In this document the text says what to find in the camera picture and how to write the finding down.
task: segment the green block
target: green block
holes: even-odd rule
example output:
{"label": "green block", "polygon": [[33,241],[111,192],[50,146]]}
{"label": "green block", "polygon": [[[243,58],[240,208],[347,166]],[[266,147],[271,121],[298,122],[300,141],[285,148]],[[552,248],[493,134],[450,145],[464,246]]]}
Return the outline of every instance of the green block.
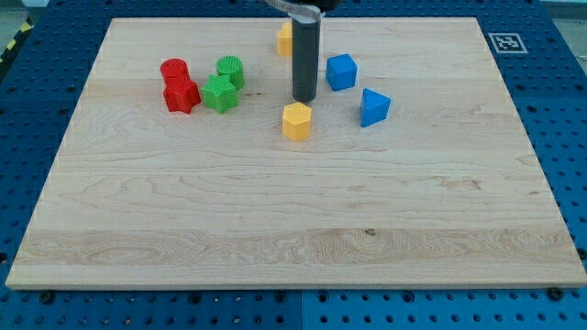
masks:
{"label": "green block", "polygon": [[205,106],[216,109],[219,114],[238,105],[237,89],[227,75],[208,76],[208,82],[202,87],[202,97]]}
{"label": "green block", "polygon": [[216,72],[219,76],[228,75],[230,82],[239,91],[245,85],[245,76],[242,72],[242,61],[236,56],[225,56],[216,63]]}

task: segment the table surface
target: table surface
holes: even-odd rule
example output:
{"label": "table surface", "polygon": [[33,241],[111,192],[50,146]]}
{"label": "table surface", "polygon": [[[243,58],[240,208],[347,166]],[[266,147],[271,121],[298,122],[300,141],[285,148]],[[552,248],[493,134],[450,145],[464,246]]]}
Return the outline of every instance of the table surface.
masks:
{"label": "table surface", "polygon": [[[321,77],[327,57],[349,52],[358,86],[335,93],[321,79],[312,136],[301,143],[281,134],[293,101],[291,61],[274,49],[281,23],[113,20],[7,284],[584,284],[474,19],[326,20]],[[194,30],[208,33],[189,38]],[[187,60],[202,86],[227,54],[245,65],[239,107],[167,113],[162,61]],[[388,120],[360,128],[363,88],[393,97]]]}

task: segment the colored block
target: colored block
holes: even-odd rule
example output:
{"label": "colored block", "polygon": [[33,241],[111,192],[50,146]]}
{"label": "colored block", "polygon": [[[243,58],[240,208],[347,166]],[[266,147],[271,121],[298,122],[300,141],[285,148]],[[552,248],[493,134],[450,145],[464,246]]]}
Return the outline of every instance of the colored block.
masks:
{"label": "colored block", "polygon": [[292,56],[292,22],[283,23],[277,32],[277,53],[280,56]]}
{"label": "colored block", "polygon": [[365,88],[360,101],[360,126],[367,127],[387,118],[391,104],[391,98]]}
{"label": "colored block", "polygon": [[283,109],[282,131],[293,141],[301,141],[310,136],[312,123],[312,108],[296,102],[288,104]]}
{"label": "colored block", "polygon": [[219,114],[224,114],[227,109],[238,105],[237,89],[230,82],[228,75],[210,75],[208,82],[202,87],[204,104],[214,108]]}
{"label": "colored block", "polygon": [[327,81],[333,91],[354,87],[357,80],[357,64],[348,54],[327,60]]}
{"label": "colored block", "polygon": [[187,64],[180,59],[166,60],[161,65],[165,82],[163,97],[169,111],[192,112],[192,107],[201,102],[198,85],[190,79]]}
{"label": "colored block", "polygon": [[239,91],[245,85],[245,76],[242,71],[242,61],[236,56],[225,56],[216,63],[216,72],[219,76],[228,75],[230,82]]}

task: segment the blue cube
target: blue cube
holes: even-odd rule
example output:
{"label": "blue cube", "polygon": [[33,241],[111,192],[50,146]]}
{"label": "blue cube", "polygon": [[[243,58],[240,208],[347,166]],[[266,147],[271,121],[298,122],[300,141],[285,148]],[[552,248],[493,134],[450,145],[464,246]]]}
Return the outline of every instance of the blue cube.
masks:
{"label": "blue cube", "polygon": [[391,104],[391,98],[365,88],[360,101],[360,126],[367,127],[387,118]]}
{"label": "blue cube", "polygon": [[357,64],[348,54],[331,57],[327,60],[327,81],[333,91],[353,87],[357,80]]}

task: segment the blue perforated panel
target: blue perforated panel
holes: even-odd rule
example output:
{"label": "blue perforated panel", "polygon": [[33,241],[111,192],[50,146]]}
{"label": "blue perforated panel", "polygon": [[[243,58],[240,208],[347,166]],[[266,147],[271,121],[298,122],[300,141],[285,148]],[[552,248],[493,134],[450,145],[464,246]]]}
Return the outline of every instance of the blue perforated panel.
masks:
{"label": "blue perforated panel", "polygon": [[[252,0],[53,0],[0,85],[0,279],[10,264],[112,17],[271,17]],[[477,17],[527,53],[490,47],[583,256],[587,78],[533,0],[347,0],[338,17]],[[14,292],[0,329],[587,328],[587,291]]]}

